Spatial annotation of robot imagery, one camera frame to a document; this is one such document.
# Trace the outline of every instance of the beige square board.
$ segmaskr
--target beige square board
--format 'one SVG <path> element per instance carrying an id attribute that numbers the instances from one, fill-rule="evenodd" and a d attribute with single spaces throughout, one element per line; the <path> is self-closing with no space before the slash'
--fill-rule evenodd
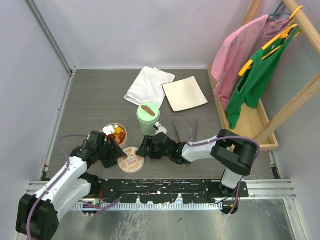
<path id="1" fill-rule="evenodd" d="M 162 84 L 162 87 L 174 112 L 193 109 L 208 103 L 194 76 Z"/>

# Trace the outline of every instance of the folded white cloth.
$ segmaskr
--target folded white cloth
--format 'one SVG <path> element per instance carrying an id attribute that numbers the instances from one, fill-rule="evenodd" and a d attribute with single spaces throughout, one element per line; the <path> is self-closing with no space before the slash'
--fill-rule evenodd
<path id="1" fill-rule="evenodd" d="M 165 99 L 162 84 L 173 82 L 175 77 L 171 73 L 145 66 L 124 96 L 124 99 L 137 106 L 150 102 L 160 108 Z"/>

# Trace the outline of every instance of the green container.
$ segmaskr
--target green container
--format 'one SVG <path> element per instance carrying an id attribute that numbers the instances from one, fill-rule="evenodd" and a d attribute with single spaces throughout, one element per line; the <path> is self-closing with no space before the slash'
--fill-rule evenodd
<path id="1" fill-rule="evenodd" d="M 143 105 L 148 106 L 155 113 L 155 116 L 151 116 L 146 110 L 142 109 L 141 107 Z M 141 104 L 136 112 L 136 117 L 140 123 L 140 130 L 144 135 L 154 136 L 156 134 L 154 125 L 158 122 L 160 117 L 160 110 L 157 105 L 152 102 Z"/>

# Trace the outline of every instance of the hanger hook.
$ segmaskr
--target hanger hook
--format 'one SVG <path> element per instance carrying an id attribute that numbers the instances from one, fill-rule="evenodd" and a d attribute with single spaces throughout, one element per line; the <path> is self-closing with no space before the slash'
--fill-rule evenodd
<path id="1" fill-rule="evenodd" d="M 303 9 L 304 6 L 299 6 L 290 16 L 290 20 L 294 18 L 294 16 L 296 15 L 296 13 L 300 10 L 300 9 Z"/>

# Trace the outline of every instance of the brown wooden handle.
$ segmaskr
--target brown wooden handle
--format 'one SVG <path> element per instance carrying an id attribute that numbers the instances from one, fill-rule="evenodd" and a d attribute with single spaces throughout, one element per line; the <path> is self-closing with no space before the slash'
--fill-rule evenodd
<path id="1" fill-rule="evenodd" d="M 150 114 L 152 117 L 154 117 L 156 114 L 146 105 L 142 105 L 141 108 L 143 110 L 146 110 L 148 112 L 148 114 Z"/>

